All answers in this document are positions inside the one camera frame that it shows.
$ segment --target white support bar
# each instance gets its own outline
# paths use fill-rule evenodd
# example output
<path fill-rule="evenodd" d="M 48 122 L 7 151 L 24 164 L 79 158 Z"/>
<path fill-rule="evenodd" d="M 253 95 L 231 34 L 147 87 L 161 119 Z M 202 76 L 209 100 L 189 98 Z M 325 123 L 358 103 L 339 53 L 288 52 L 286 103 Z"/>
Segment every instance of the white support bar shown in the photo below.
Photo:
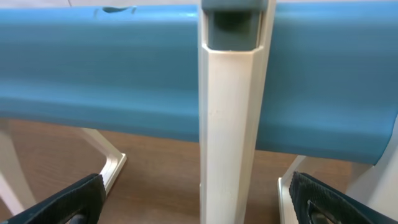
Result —
<path fill-rule="evenodd" d="M 262 17 L 258 48 L 216 51 L 199 28 L 201 223 L 242 224 L 266 78 L 275 0 Z"/>
<path fill-rule="evenodd" d="M 100 174 L 103 176 L 105 191 L 108 194 L 126 162 L 126 155 L 120 153 L 99 131 L 89 128 L 74 129 L 79 136 L 106 156 L 106 163 Z"/>
<path fill-rule="evenodd" d="M 0 197 L 13 215 L 36 204 L 19 164 L 6 119 L 0 119 Z"/>
<path fill-rule="evenodd" d="M 314 158 L 308 156 L 297 156 L 292 165 L 287 169 L 284 176 L 278 179 L 278 194 L 279 194 L 279 214 L 281 224 L 298 224 L 296 213 L 292 203 L 292 198 L 289 194 L 289 187 L 292 181 L 293 173 L 304 172 L 312 175 L 321 166 L 328 162 L 327 159 Z"/>
<path fill-rule="evenodd" d="M 354 164 L 346 194 L 398 220 L 398 117 L 389 144 L 375 166 Z"/>

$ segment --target black object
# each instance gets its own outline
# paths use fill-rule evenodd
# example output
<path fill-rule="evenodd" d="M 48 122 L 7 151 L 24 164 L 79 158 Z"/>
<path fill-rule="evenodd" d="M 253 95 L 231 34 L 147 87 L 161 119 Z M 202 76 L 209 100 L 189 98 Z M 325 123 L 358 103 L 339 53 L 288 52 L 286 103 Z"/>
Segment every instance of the black object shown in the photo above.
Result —
<path fill-rule="evenodd" d="M 308 174 L 294 172 L 289 192 L 299 224 L 398 224 Z"/>
<path fill-rule="evenodd" d="M 105 198 L 102 176 L 90 174 L 1 224 L 94 224 Z"/>

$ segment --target blue plastic panel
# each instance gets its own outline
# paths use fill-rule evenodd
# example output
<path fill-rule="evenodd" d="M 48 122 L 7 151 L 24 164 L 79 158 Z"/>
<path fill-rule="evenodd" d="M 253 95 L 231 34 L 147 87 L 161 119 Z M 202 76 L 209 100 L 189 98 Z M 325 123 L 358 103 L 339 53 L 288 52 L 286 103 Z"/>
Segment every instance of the blue plastic panel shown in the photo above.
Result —
<path fill-rule="evenodd" d="M 375 164 L 398 2 L 278 4 L 257 148 Z M 198 140 L 196 6 L 0 10 L 0 116 Z"/>

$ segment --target wooden floor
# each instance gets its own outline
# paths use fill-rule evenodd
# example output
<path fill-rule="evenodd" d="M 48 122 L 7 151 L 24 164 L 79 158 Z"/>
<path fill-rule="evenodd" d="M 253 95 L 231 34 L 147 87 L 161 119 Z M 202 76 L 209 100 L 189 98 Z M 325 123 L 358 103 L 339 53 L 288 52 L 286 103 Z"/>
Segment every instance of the wooden floor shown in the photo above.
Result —
<path fill-rule="evenodd" d="M 11 121 L 14 144 L 38 201 L 99 172 L 101 154 L 71 128 Z M 194 142 L 102 131 L 127 163 L 105 203 L 99 223 L 199 223 L 200 152 Z M 277 178 L 294 155 L 256 151 L 245 223 L 279 223 Z M 344 191 L 349 164 L 331 161 L 315 177 Z M 0 220 L 11 214 L 0 201 Z"/>

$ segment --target blue seat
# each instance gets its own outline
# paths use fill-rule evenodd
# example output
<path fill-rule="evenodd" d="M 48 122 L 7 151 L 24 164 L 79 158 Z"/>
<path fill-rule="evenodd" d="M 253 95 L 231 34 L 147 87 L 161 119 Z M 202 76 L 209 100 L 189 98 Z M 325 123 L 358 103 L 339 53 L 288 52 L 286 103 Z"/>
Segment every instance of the blue seat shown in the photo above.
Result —
<path fill-rule="evenodd" d="M 257 149 L 375 164 L 398 2 L 283 3 Z M 0 10 L 0 116 L 198 141 L 196 6 Z"/>

